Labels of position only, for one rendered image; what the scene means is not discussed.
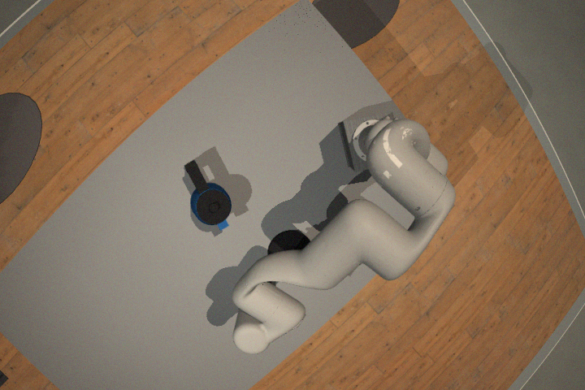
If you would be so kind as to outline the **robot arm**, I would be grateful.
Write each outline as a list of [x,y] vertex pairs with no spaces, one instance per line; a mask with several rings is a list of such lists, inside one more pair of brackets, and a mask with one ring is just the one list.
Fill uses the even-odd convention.
[[306,316],[297,299],[270,281],[328,290],[362,263],[383,279],[395,280],[418,260],[453,208],[456,192],[445,178],[448,160],[420,123],[388,116],[367,120],[355,130],[353,147],[377,184],[414,221],[406,230],[375,203],[355,199],[304,249],[258,259],[232,291],[240,308],[233,341],[242,352],[263,352]]

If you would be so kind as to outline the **black round disk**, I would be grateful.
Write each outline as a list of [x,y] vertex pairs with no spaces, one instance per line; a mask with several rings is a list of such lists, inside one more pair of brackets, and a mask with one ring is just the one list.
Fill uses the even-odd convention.
[[288,230],[276,235],[269,244],[267,255],[291,249],[304,249],[310,239],[301,232]]

